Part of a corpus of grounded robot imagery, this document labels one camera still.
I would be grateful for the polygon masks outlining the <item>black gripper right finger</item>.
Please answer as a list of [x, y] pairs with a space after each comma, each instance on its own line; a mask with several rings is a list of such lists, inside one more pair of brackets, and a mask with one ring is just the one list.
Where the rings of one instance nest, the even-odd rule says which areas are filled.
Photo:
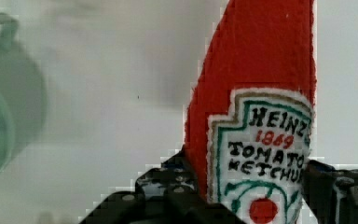
[[302, 196], [318, 224], [358, 224], [358, 169], [337, 170], [310, 160]]

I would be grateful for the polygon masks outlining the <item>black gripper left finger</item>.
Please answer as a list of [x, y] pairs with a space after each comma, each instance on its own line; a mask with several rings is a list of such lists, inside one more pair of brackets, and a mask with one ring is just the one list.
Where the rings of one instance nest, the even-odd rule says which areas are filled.
[[246, 224], [199, 195], [198, 179], [179, 151], [135, 181], [133, 191], [107, 196], [79, 224]]

